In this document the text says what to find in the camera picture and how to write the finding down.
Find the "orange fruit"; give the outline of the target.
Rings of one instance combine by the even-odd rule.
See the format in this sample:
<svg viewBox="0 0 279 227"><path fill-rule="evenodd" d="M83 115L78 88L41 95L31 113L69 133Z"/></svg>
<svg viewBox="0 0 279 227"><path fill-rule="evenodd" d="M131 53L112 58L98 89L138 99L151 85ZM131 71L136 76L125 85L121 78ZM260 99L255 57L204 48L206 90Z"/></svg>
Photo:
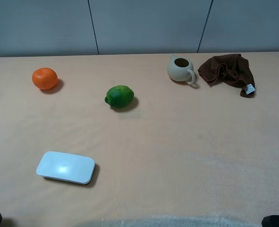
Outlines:
<svg viewBox="0 0 279 227"><path fill-rule="evenodd" d="M59 79L54 70L50 68L40 68L33 72L32 82L40 90L49 90L58 84Z"/></svg>

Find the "beige ceramic teapot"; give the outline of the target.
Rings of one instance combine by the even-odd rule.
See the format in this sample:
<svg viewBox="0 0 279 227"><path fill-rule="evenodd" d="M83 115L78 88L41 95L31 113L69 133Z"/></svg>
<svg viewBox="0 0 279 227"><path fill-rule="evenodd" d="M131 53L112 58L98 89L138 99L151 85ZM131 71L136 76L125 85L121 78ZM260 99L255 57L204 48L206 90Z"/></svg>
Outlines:
<svg viewBox="0 0 279 227"><path fill-rule="evenodd" d="M193 63L185 58L177 57L174 54L170 56L167 66L169 78L175 82L186 82L193 85L196 80Z"/></svg>

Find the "black object bottom right corner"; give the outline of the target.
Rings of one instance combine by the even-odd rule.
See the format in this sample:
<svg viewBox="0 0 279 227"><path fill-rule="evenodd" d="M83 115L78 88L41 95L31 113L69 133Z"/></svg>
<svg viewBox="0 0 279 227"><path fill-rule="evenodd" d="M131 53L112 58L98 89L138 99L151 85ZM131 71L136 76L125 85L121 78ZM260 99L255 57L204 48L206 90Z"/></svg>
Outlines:
<svg viewBox="0 0 279 227"><path fill-rule="evenodd" d="M279 215L270 215L262 220L262 227L279 227Z"/></svg>

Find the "brown cloth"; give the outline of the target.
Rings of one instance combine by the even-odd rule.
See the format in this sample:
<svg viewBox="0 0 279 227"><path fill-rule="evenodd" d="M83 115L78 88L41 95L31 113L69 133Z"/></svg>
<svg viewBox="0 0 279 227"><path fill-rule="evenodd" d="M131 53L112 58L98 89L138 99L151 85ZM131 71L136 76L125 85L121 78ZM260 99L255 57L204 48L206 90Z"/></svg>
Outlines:
<svg viewBox="0 0 279 227"><path fill-rule="evenodd" d="M241 97L255 96L256 86L249 61L239 53L213 56L199 67L198 73L211 87L223 82L241 88Z"/></svg>

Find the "green lime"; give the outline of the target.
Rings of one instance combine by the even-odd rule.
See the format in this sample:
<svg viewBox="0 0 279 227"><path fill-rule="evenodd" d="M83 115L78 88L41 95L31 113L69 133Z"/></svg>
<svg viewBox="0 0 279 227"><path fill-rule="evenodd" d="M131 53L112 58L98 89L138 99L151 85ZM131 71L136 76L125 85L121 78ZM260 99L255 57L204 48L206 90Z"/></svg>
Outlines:
<svg viewBox="0 0 279 227"><path fill-rule="evenodd" d="M125 85L117 85L109 89L105 96L105 102L113 108L124 108L134 98L134 92Z"/></svg>

